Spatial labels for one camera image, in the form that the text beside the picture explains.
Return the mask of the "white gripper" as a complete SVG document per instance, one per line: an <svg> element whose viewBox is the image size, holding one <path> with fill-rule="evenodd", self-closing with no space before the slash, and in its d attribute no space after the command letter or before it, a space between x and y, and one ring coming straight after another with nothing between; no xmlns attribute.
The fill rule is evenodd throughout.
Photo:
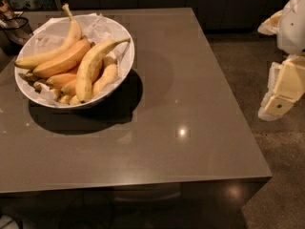
<svg viewBox="0 0 305 229"><path fill-rule="evenodd" d="M290 0L260 24L257 31L277 34L277 46L288 54L305 54L305 0ZM269 70L268 91L260 104L258 117L274 121L289 112L305 94L305 57L290 55Z"/></svg>

